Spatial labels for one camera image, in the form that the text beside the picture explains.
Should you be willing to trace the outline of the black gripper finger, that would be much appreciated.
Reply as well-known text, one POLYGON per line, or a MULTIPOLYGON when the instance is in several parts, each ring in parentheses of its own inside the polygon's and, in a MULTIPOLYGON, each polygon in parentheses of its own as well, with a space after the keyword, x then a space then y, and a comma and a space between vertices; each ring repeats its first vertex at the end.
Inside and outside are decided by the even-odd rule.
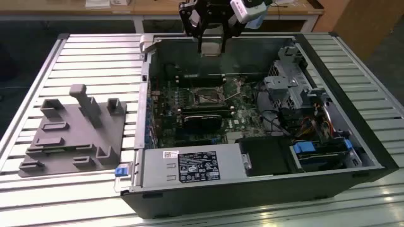
POLYGON ((239 36, 241 31, 243 29, 243 24, 238 22, 235 15, 231 15, 230 17, 222 20, 221 25, 222 25, 222 35, 221 35, 219 51, 221 53, 223 53, 226 40, 230 39, 231 37, 239 36))
POLYGON ((182 23, 182 28, 185 35, 194 38, 197 41, 197 53, 201 53, 201 45, 202 45, 202 20, 195 11, 197 9, 195 1, 185 1, 178 3, 178 16, 182 23), (191 20, 191 14, 195 12, 197 20, 191 20))

